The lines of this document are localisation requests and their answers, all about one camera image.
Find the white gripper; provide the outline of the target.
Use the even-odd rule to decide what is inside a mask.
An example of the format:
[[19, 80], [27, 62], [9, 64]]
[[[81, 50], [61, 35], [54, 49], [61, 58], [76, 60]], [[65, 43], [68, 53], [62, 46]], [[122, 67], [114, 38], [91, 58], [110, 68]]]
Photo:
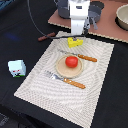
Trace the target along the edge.
[[76, 6], [76, 8], [78, 9], [78, 16], [76, 18], [70, 18], [71, 19], [71, 34], [72, 35], [81, 35], [84, 30], [84, 28], [81, 25], [81, 21], [80, 21], [80, 7], [81, 6], [89, 7], [90, 2], [89, 1], [81, 1], [81, 3]]

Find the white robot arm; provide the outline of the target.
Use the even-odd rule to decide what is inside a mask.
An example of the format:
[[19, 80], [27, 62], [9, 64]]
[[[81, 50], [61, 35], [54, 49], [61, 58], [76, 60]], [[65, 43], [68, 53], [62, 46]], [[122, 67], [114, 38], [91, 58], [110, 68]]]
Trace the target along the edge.
[[90, 0], [68, 0], [72, 35], [81, 35], [89, 28], [89, 6]]

